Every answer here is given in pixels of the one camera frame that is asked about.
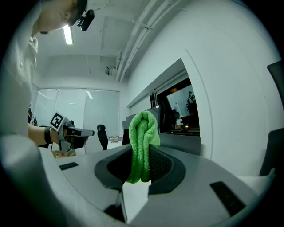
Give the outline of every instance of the microfiber cloth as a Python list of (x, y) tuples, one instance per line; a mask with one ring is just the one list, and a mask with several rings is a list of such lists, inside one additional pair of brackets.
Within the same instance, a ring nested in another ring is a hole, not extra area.
[(129, 126), (129, 141), (132, 146), (131, 173), (126, 180), (135, 184), (150, 180), (149, 144), (160, 145), (157, 120), (149, 111), (135, 115)]

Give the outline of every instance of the wrist strap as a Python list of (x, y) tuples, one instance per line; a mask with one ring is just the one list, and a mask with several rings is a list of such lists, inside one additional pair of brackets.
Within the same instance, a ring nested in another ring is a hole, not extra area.
[(44, 131), (44, 140), (46, 141), (47, 144), (51, 144), (51, 137), (50, 137), (50, 128), (51, 127), (46, 127)]

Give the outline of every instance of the frosted glass wall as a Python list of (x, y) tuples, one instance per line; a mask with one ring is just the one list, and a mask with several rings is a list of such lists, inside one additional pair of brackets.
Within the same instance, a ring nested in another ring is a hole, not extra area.
[(35, 111), (38, 126), (50, 125), (54, 115), (55, 103), (59, 89), (40, 89), (35, 102)]
[(103, 150), (97, 135), (97, 125), (106, 127), (106, 135), (118, 136), (118, 110), (119, 93), (116, 91), (88, 90), (84, 128), (95, 131), (93, 137), (89, 137), (86, 145), (86, 153)]
[(76, 128), (95, 131), (86, 147), (76, 154), (103, 150), (97, 135), (97, 125), (105, 125), (107, 136), (119, 133), (119, 92), (87, 89), (40, 89), (34, 115), (38, 126), (50, 125), (55, 111), (74, 121)]
[(32, 114), (34, 114), (34, 111), (35, 111), (37, 94), (38, 94), (38, 88), (32, 84), (32, 99), (31, 99), (31, 111), (32, 111)]

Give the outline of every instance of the fluorescent light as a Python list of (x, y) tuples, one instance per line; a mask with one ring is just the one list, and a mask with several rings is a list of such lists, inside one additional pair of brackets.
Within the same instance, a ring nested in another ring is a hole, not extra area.
[(39, 94), (41, 94), (42, 96), (44, 96), (45, 98), (48, 98), (46, 95), (44, 95), (43, 93), (41, 93), (40, 91), (38, 91)]
[(89, 96), (90, 99), (93, 99), (93, 97), (91, 96), (91, 94), (90, 94), (89, 91), (87, 91), (87, 94), (88, 94), (88, 96)]
[(72, 38), (71, 28), (68, 27), (68, 25), (66, 25), (66, 26), (63, 27), (63, 30), (64, 30), (66, 43), (68, 45), (72, 45), (73, 44), (73, 38)]

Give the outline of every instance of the office chair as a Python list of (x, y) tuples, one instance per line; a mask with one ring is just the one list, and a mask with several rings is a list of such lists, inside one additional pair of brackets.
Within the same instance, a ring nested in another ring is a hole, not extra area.
[(97, 125), (97, 129), (98, 129), (98, 138), (99, 141), (101, 142), (103, 150), (107, 150), (108, 138), (107, 138), (107, 133), (105, 131), (106, 127), (104, 125)]

